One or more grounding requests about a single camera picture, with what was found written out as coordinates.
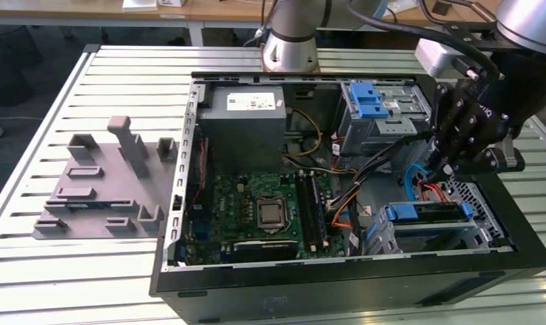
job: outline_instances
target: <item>green circuit board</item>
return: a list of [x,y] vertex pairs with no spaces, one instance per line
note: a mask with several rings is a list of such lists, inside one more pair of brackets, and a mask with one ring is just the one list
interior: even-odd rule
[[[328,176],[318,175],[322,200],[332,197]],[[257,224],[257,202],[263,197],[282,197],[287,215],[286,225],[276,232],[265,232]],[[219,243],[235,240],[277,238],[298,242],[298,259],[339,257],[343,252],[340,233],[328,237],[328,247],[311,252],[303,245],[298,194],[294,174],[219,175],[213,179],[212,217],[204,221],[203,240],[195,242],[195,262],[219,264]]]

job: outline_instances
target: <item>screw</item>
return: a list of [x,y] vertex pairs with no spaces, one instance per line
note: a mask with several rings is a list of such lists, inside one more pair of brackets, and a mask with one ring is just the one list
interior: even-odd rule
[[467,75],[467,76],[470,77],[470,79],[474,80],[474,81],[476,81],[476,80],[480,78],[479,74],[475,73],[475,71],[472,71],[472,70],[467,70],[467,71],[466,71],[466,75]]

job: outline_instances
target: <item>white box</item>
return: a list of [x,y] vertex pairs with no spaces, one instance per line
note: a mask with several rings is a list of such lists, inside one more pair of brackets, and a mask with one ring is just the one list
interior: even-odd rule
[[185,0],[159,0],[159,5],[169,5],[171,7],[183,7]]
[[123,12],[149,12],[156,10],[156,0],[124,0],[121,10]]

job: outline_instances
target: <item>blue cable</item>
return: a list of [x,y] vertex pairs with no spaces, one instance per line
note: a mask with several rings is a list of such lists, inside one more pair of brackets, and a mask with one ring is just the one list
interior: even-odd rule
[[406,169],[406,173],[404,173],[404,176],[403,176],[403,184],[404,184],[404,187],[406,187],[407,199],[408,199],[410,201],[415,201],[415,197],[414,197],[414,194],[412,194],[412,192],[411,192],[411,178],[410,178],[410,176],[411,176],[410,172],[411,172],[411,169],[412,169],[412,168],[419,169],[419,171],[424,172],[426,174],[430,173],[430,172],[426,170],[426,168],[423,168],[423,166],[422,166],[420,164],[411,164],[411,165],[408,166],[408,168]]

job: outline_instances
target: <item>motherboard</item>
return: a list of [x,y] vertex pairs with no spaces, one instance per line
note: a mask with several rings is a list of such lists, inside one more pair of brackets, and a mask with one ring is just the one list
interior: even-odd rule
[[342,234],[326,228],[327,174],[217,175],[212,188],[211,216],[192,222],[191,263],[344,255]]

